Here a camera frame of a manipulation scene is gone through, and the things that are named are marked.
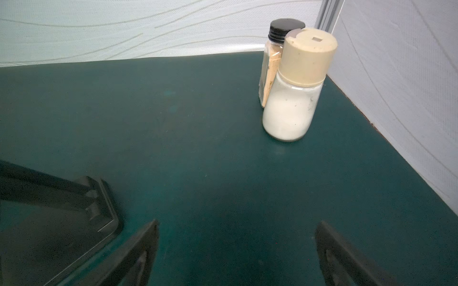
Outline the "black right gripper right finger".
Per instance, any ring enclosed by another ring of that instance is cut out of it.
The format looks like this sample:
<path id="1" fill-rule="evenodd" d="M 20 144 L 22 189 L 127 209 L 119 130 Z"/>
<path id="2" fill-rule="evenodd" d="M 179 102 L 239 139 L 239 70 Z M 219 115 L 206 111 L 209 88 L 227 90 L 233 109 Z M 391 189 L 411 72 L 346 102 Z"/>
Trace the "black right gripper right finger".
<path id="1" fill-rule="evenodd" d="M 315 232 L 320 270 L 327 286 L 398 286 L 395 278 L 322 220 Z"/>

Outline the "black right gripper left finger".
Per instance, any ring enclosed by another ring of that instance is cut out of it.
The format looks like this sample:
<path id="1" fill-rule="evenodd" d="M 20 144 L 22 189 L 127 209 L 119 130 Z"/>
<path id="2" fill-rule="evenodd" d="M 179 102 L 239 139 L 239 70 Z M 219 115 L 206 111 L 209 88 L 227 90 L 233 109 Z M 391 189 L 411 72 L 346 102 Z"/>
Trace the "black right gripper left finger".
<path id="1" fill-rule="evenodd" d="M 159 246 L 159 221 L 145 224 L 78 286 L 146 286 Z"/>

